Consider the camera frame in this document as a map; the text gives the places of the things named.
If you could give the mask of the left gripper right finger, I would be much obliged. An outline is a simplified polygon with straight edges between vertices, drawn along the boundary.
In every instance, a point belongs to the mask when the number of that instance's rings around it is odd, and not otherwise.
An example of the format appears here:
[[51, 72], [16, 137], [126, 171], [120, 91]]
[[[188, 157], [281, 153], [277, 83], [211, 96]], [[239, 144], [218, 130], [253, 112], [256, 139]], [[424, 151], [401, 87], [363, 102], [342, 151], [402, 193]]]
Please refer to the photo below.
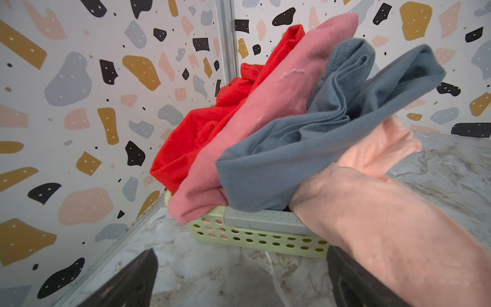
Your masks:
[[337, 306], [409, 307], [341, 248], [329, 247], [327, 265]]

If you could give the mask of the salmon t shirt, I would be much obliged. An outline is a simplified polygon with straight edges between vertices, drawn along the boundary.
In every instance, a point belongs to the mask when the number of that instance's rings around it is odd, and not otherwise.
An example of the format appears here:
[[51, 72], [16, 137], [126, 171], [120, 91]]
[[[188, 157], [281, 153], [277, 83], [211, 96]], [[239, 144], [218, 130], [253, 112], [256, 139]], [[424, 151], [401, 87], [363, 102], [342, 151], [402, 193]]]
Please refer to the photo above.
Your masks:
[[489, 306], [490, 253], [387, 171], [421, 150], [396, 116], [303, 182], [289, 207], [411, 306]]

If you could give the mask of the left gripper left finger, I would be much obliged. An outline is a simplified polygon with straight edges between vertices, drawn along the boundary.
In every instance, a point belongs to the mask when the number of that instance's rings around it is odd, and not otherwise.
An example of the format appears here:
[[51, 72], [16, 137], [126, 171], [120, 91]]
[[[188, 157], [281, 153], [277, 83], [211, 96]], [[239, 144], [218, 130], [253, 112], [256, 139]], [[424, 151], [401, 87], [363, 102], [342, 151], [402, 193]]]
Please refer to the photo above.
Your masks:
[[79, 307], [149, 306], [158, 267], [153, 249], [143, 251]]

